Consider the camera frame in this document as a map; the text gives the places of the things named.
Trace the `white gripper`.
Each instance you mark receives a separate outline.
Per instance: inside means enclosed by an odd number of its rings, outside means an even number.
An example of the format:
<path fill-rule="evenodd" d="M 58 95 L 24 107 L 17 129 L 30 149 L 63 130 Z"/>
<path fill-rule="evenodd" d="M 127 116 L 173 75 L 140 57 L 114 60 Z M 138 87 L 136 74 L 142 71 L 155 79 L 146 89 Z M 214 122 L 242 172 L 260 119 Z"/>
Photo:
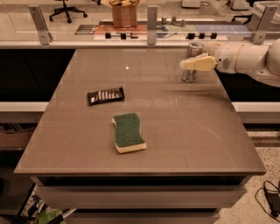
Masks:
<path fill-rule="evenodd" d="M 214 54 L 213 56 L 203 56 L 201 58 L 189 58 L 184 59 L 179 63 L 179 66 L 183 70 L 196 70 L 196 71 L 210 71 L 213 68 L 226 74 L 235 74 L 235 64 L 237 56 L 242 44 L 218 44 L 218 43 L 205 43 L 204 50 L 208 54 Z"/>

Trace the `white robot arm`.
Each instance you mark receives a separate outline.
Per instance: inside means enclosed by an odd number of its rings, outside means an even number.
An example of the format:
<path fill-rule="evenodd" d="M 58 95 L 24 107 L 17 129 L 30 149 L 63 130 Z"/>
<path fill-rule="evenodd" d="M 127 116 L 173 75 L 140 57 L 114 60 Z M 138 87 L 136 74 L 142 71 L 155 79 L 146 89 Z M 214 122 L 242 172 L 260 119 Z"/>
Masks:
<path fill-rule="evenodd" d="M 208 72 L 215 68 L 220 73 L 246 74 L 255 81 L 280 87 L 279 40 L 271 45 L 192 42 L 191 46 L 202 46 L 202 53 L 180 61 L 185 71 Z"/>

